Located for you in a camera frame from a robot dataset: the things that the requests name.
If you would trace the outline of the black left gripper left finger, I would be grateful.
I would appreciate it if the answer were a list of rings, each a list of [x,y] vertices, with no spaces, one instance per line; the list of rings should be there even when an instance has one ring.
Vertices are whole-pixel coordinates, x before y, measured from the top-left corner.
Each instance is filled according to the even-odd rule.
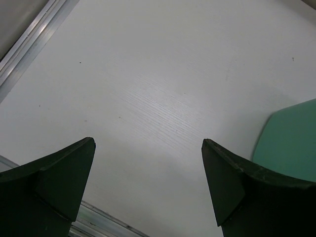
[[[2,237],[66,237],[76,220],[95,154],[86,137],[0,174]]]

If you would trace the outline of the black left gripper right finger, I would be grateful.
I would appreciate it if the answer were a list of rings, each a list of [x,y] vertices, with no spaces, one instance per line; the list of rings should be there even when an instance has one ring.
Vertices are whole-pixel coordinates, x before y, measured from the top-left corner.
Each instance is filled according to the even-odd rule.
[[[204,139],[202,159],[217,225],[226,237],[313,237],[316,185]]]

